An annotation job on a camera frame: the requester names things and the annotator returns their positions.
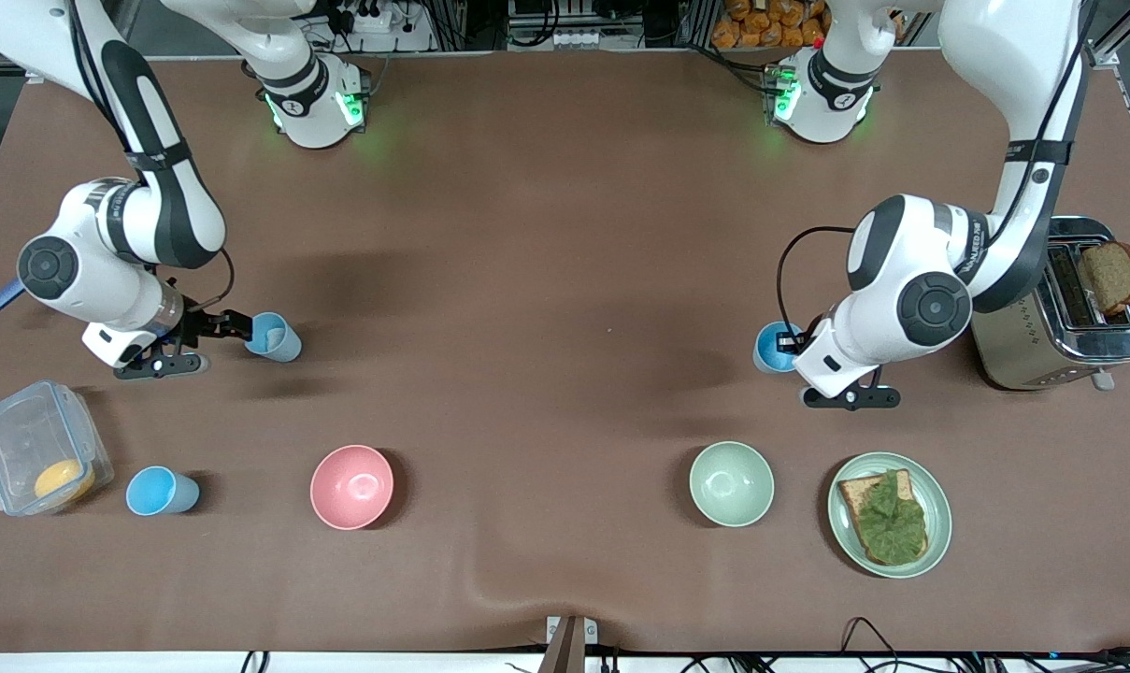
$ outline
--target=brown tablecloth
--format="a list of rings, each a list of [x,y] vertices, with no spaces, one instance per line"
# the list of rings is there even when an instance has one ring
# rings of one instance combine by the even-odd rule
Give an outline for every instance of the brown tablecloth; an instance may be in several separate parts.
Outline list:
[[[118,383],[81,323],[2,312],[0,399],[81,391],[116,478],[66,514],[0,513],[0,650],[493,648],[559,613],[652,650],[825,650],[855,614],[898,648],[1130,644],[1130,366],[1114,393],[1001,393],[965,338],[886,367],[905,402],[855,414],[753,368],[797,230],[898,192],[991,206],[1005,124],[937,52],[894,54],[834,146],[766,128],[696,55],[397,60],[368,132],[327,150],[271,131],[235,62],[154,69],[227,216],[227,307],[282,312],[304,353],[208,342],[202,376]],[[111,174],[129,169],[94,107],[27,86],[0,152],[0,286],[61,195]],[[1059,212],[1130,242],[1112,73],[1092,78]],[[791,255],[799,320],[846,294],[845,251]],[[197,297],[224,282],[219,263],[180,276]],[[745,530],[703,523],[684,486],[723,438],[776,474]],[[384,448],[399,493],[341,533],[307,486],[348,443]],[[949,496],[953,544],[922,578],[872,578],[826,531],[831,474],[877,448]],[[198,512],[129,514],[147,464],[198,472]]]

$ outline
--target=toaster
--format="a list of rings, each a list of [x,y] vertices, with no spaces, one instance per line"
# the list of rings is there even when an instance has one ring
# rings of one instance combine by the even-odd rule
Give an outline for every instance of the toaster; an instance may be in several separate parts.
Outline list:
[[[971,318],[991,383],[1041,391],[1090,377],[1101,391],[1112,388],[1109,370],[1130,361],[1130,307],[1102,314],[1079,269],[1085,248],[1112,239],[1095,219],[1052,218],[1038,286],[1020,301]]]

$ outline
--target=blue cup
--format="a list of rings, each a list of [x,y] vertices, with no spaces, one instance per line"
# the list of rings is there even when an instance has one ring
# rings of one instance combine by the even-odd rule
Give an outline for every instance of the blue cup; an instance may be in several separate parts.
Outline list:
[[[799,334],[801,329],[792,323],[790,332]],[[756,335],[756,350],[751,352],[751,361],[756,362],[756,369],[765,374],[785,374],[796,369],[792,364],[792,353],[782,353],[776,349],[776,335],[785,332],[785,324],[777,320],[776,323],[768,323]]]
[[[286,318],[276,312],[261,312],[253,316],[253,340],[246,341],[245,348],[271,361],[292,361],[299,357],[303,340]]]
[[[124,492],[128,508],[140,516],[179,514],[194,507],[197,501],[197,482],[159,464],[138,472]]]

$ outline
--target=light green plate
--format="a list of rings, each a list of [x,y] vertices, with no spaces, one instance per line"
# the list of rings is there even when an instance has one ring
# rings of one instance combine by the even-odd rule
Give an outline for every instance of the light green plate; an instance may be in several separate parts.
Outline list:
[[[755,524],[773,504],[774,490],[768,461],[748,444],[711,444],[689,469],[689,495],[714,524]]]
[[[881,566],[872,561],[863,552],[863,544],[860,544],[855,528],[852,527],[852,516],[847,512],[846,501],[838,491],[838,482],[847,479],[859,479],[860,477],[871,477],[883,474],[886,470],[910,470],[910,481],[914,486],[914,498],[918,504],[927,510],[927,536],[929,547],[918,561],[907,562],[905,566]],[[864,570],[875,573],[881,578],[907,579],[918,578],[919,575],[936,567],[942,560],[946,549],[950,545],[950,506],[946,501],[946,493],[942,487],[931,477],[931,473],[922,465],[914,463],[906,456],[876,452],[863,454],[846,461],[835,479],[829,483],[829,495],[826,497],[826,512],[829,515],[829,528],[835,533],[835,540],[843,551],[852,558],[852,561],[860,563]]]

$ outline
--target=blue handle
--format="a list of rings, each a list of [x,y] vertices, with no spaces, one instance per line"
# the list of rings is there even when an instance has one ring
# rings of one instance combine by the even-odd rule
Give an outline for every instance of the blue handle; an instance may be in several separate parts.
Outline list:
[[[2,311],[5,306],[8,306],[8,304],[12,303],[15,298],[24,294],[25,286],[20,285],[19,278],[14,278],[12,282],[8,282],[8,285],[0,290],[0,311]]]

